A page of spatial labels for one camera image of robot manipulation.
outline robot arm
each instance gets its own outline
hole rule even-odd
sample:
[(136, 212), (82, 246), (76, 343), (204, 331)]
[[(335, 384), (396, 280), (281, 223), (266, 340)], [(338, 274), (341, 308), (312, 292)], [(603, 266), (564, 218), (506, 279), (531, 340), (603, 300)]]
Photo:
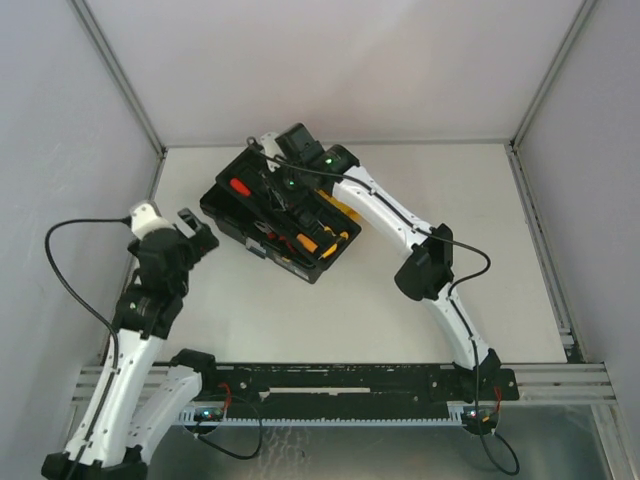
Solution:
[(288, 170), (297, 177), (296, 184), (326, 191), (390, 240), (404, 260), (395, 276), (396, 285), (432, 313), (449, 341), (454, 365), (462, 372), (475, 371), (473, 340), (481, 376), (491, 378), (500, 361), (481, 338), (456, 289), (450, 288), (453, 245), (439, 238), (452, 241), (451, 230), (444, 224), (434, 228), (412, 214), (385, 192), (346, 148), (335, 145), (325, 151), (302, 124), (281, 135), (266, 134), (260, 144), (270, 171), (291, 164)]
[[(189, 210), (178, 215), (193, 230), (190, 238), (162, 218), (152, 203), (131, 209), (136, 240), (129, 250), (139, 267), (116, 304), (118, 368), (103, 369), (65, 451), (47, 456), (45, 478), (145, 478), (155, 448), (179, 412), (203, 389), (215, 388), (215, 358), (183, 350), (172, 360), (164, 383), (134, 416), (147, 374), (182, 309), (188, 272), (218, 246), (209, 227)], [(113, 355), (110, 339), (106, 365)]]
[[(403, 293), (414, 300), (419, 300), (431, 312), (438, 322), (438, 325), (440, 325), (440, 328), (445, 332), (446, 338), (449, 340), (454, 363), (466, 370), (473, 370), (475, 367), (475, 359), (470, 341), (471, 338), (476, 342), (480, 363), (489, 355), (489, 346), (482, 339), (473, 322), (469, 319), (469, 315), (465, 312), (455, 288), (451, 292), (451, 296), (449, 296), (448, 290), (451, 286), (450, 282), (453, 280), (453, 276), (451, 275), (451, 279), (438, 291), (429, 293), (424, 292), (424, 290), (416, 290), (416, 287), (421, 287), (418, 278), (414, 278), (414, 273), (419, 276), (419, 257), (421, 253), (417, 249), (414, 249), (414, 246), (419, 247), (428, 240), (428, 236), (420, 233), (420, 231), (432, 232), (432, 230), (435, 231), (435, 229), (428, 222), (413, 215), (385, 192), (373, 178), (371, 178), (364, 167), (353, 166), (345, 172), (345, 175), (360, 180), (362, 183), (368, 185), (369, 188), (365, 188), (362, 183), (345, 179), (334, 184), (331, 192), (333, 197), (353, 208), (376, 230), (386, 236), (402, 259), (407, 261), (411, 259), (412, 256), (418, 257), (416, 261), (412, 261), (411, 263), (412, 265), (418, 265), (415, 266), (415, 268), (407, 267), (405, 279), (399, 277), (402, 272), (401, 270), (399, 275), (396, 275), (396, 283), (398, 287), (403, 290)], [(409, 219), (411, 225), (407, 225), (407, 223), (403, 221), (403, 218)], [(450, 250), (448, 246), (440, 245), (440, 247)], [(433, 258), (435, 255), (432, 255), (432, 252), (428, 250), (425, 250), (422, 255), (425, 257), (425, 260), (429, 259), (432, 262), (437, 261)], [(471, 334), (453, 308), (452, 300), (461, 310), (468, 327), (471, 329)]]

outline red wire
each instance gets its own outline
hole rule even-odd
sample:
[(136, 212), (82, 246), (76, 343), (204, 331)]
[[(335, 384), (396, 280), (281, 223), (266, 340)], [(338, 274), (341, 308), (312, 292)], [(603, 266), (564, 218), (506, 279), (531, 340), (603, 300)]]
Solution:
[(493, 387), (493, 391), (496, 394), (496, 398), (498, 399), (498, 403), (496, 405), (496, 412), (499, 412), (500, 402), (502, 402), (502, 389), (500, 387)]
[(219, 387), (224, 388), (227, 391), (227, 398), (224, 401), (224, 406), (222, 407), (222, 411), (226, 412), (227, 409), (231, 406), (231, 388), (226, 383), (221, 383), (218, 385)]

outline black linear rail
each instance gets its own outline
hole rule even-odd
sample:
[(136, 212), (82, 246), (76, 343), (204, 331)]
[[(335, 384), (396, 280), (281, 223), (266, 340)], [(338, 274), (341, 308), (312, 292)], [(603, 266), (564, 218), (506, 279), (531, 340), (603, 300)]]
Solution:
[[(251, 402), (263, 418), (310, 420), (418, 420), (449, 418), (447, 401), (465, 400), (459, 372), (438, 364), (218, 364), (217, 381)], [(500, 370), (480, 400), (519, 398), (515, 374)], [(360, 388), (363, 392), (311, 393), (271, 389)], [(206, 401), (206, 396), (196, 400)], [(252, 418), (251, 407), (235, 402), (231, 418)]]

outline white floor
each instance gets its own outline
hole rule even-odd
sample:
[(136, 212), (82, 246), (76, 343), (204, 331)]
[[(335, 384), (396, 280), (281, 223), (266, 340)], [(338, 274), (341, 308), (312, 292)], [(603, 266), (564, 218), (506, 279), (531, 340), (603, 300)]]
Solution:
[[(460, 292), (503, 362), (566, 361), (502, 145), (348, 148), (414, 214), (447, 223), (455, 239), (492, 257), (491, 271)], [(189, 207), (214, 226), (199, 199), (239, 151), (170, 150), (155, 197), (163, 215), (177, 220), (177, 211)], [(315, 285), (229, 237), (219, 239), (221, 246), (191, 274), (162, 359), (189, 347), (229, 362), (451, 361), (428, 312), (393, 282), (401, 259), (369, 225)], [(482, 262), (454, 250), (458, 277)]]

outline black toolbox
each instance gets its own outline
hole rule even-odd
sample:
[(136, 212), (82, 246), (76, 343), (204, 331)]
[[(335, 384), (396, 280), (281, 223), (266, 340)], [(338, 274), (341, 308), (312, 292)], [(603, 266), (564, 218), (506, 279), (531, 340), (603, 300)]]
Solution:
[[(216, 177), (216, 184), (200, 199), (200, 207), (222, 233), (254, 254), (315, 283), (358, 236), (361, 227), (311, 189), (292, 197), (294, 207), (278, 208), (265, 182), (265, 169), (266, 161), (254, 150), (245, 149)], [(286, 181), (278, 177), (286, 170), (280, 168), (269, 174), (273, 176), (270, 180)], [(238, 191), (237, 184), (232, 186), (238, 181), (244, 193)], [(317, 248), (308, 248), (308, 242), (305, 247), (301, 239), (312, 240)]]

